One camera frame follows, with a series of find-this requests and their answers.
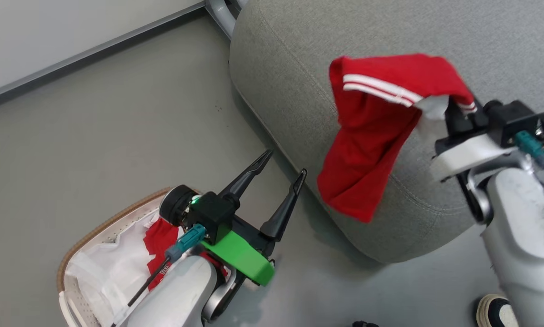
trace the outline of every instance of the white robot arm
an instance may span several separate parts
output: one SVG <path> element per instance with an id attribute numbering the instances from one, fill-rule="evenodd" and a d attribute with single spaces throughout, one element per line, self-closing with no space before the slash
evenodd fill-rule
<path id="1" fill-rule="evenodd" d="M 482 239 L 519 325 L 544 327 L 544 183 L 534 174 L 536 153 L 513 146 L 525 131 L 544 147 L 544 114 L 518 101 L 492 102 L 484 111 L 487 124 L 469 132 L 455 133 L 446 118 L 450 137 L 436 143 L 432 173 L 440 180 L 456 176 L 474 217 L 486 225 Z M 469 119 L 479 122 L 480 116 Z M 480 176 L 485 178 L 478 183 Z"/>
<path id="2" fill-rule="evenodd" d="M 275 268 L 270 256 L 282 240 L 307 175 L 303 169 L 276 212 L 256 228 L 235 212 L 241 195 L 270 157 L 272 151 L 265 151 L 219 194 L 199 194 L 185 185 L 168 192 L 160 216 L 171 225 L 182 226 L 185 235 L 166 250 L 161 267 L 115 317 L 113 327 L 202 327 L 226 310 L 246 279 L 266 286 Z M 136 306 L 168 262 L 173 266 L 161 283 Z"/>

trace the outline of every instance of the teal connector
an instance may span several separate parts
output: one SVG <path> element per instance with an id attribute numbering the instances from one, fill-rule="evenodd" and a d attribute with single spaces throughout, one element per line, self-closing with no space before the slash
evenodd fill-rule
<path id="1" fill-rule="evenodd" d="M 528 153 L 535 160 L 536 165 L 544 169 L 544 149 L 534 136 L 523 130 L 516 133 L 514 143 L 521 151 Z"/>
<path id="2" fill-rule="evenodd" d="M 177 243 L 170 246 L 165 251 L 165 258 L 169 258 L 170 262 L 177 261 L 185 251 L 198 245 L 205 238 L 205 227 L 200 224 L 195 224 L 193 228 L 187 230 L 187 232 L 177 240 Z"/>

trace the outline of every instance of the gray ottoman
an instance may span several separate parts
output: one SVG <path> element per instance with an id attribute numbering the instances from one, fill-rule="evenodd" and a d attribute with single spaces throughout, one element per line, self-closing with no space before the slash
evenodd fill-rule
<path id="1" fill-rule="evenodd" d="M 544 0 L 250 0 L 235 25 L 232 80 L 320 200 L 316 177 L 339 129 L 328 81 L 338 56 L 425 52 L 448 58 L 482 101 L 544 110 Z M 429 174 L 433 149 L 405 143 L 373 220 L 326 210 L 363 253 L 405 261 L 474 221 L 454 180 Z"/>

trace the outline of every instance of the laundry basket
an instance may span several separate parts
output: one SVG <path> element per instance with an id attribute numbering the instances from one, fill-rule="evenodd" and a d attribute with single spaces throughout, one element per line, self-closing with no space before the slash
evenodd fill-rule
<path id="1" fill-rule="evenodd" d="M 57 284 L 58 292 L 60 293 L 60 309 L 69 327 L 101 326 L 93 314 L 89 303 L 80 293 L 77 279 L 68 275 L 67 269 L 70 260 L 80 250 L 87 250 L 95 244 L 114 243 L 116 236 L 124 228 L 158 211 L 163 197 L 169 190 L 170 188 L 160 190 L 131 205 L 127 209 L 120 211 L 120 213 L 96 227 L 92 232 L 89 232 L 88 235 L 84 236 L 82 240 L 66 253 L 58 269 Z"/>

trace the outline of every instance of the black and white shoe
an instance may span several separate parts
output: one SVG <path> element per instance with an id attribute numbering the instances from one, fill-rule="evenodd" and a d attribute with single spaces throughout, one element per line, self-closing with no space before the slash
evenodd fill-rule
<path id="1" fill-rule="evenodd" d="M 478 327 L 518 327 L 510 302 L 501 295 L 488 294 L 478 303 Z"/>
<path id="2" fill-rule="evenodd" d="M 375 325 L 374 323 L 369 323 L 365 321 L 355 321 L 353 323 L 353 327 L 379 327 Z"/>

